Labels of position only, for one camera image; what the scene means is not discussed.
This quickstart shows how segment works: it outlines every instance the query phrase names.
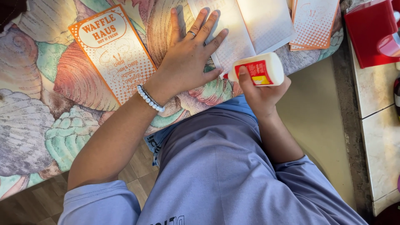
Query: red label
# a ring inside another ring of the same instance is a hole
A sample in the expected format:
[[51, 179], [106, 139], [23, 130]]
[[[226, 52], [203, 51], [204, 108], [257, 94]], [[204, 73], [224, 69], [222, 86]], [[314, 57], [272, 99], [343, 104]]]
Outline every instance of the red label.
[[253, 84], [255, 86], [258, 85], [266, 85], [266, 84], [274, 84], [270, 77], [268, 76], [267, 67], [265, 65], [265, 60], [257, 61], [257, 62], [250, 62], [247, 64], [242, 64], [235, 66], [236, 76], [239, 79], [239, 68], [241, 66], [247, 67], [250, 73], [250, 77], [253, 80]]

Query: white beaded bracelet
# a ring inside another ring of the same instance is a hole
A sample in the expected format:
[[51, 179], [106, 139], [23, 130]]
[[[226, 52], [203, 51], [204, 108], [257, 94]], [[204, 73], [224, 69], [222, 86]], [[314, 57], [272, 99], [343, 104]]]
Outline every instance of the white beaded bracelet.
[[143, 97], [143, 99], [151, 106], [153, 109], [157, 110], [158, 112], [164, 112], [165, 107], [161, 107], [160, 104], [158, 104], [150, 95], [143, 89], [141, 85], [136, 86], [136, 89], [138, 90], [138, 93], [140, 96]]

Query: floral tablecloth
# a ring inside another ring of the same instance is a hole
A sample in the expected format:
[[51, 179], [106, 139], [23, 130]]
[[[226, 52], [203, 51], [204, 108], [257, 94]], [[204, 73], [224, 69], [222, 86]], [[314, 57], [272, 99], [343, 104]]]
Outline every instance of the floral tablecloth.
[[[122, 4], [158, 67], [170, 43], [170, 9], [178, 9], [183, 35], [194, 22], [185, 0], [28, 3], [30, 11], [0, 37], [0, 199], [68, 171], [80, 149], [119, 107], [69, 25]], [[330, 56], [342, 40], [338, 10], [329, 49], [290, 52], [285, 45], [276, 53], [289, 75]], [[209, 60], [205, 70], [213, 65]], [[220, 79], [183, 92], [156, 116], [147, 134], [241, 93], [237, 83]]]

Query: fingernail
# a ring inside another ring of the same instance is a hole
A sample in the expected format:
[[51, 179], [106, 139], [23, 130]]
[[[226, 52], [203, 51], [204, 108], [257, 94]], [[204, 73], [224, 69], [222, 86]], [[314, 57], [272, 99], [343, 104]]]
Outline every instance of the fingernail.
[[239, 68], [239, 75], [245, 75], [246, 72], [247, 72], [247, 67], [241, 66], [241, 67]]

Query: blue shorts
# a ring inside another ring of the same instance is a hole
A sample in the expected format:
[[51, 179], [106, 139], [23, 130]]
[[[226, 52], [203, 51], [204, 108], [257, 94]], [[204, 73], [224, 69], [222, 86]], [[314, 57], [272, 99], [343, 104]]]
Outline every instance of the blue shorts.
[[[224, 103], [218, 104], [212, 108], [219, 108], [225, 110], [231, 110], [235, 112], [240, 112], [249, 115], [252, 117], [256, 123], [258, 120], [254, 115], [253, 111], [250, 109], [250, 106], [247, 104], [247, 101], [244, 97], [244, 94], [234, 97]], [[182, 121], [175, 123], [169, 127], [166, 127], [160, 131], [155, 132], [152, 135], [146, 136], [144, 140], [146, 141], [147, 146], [150, 148], [150, 151], [153, 152], [153, 166], [159, 166], [158, 164], [158, 155], [160, 153], [161, 145], [164, 139], [168, 136], [168, 134], [175, 129]]]

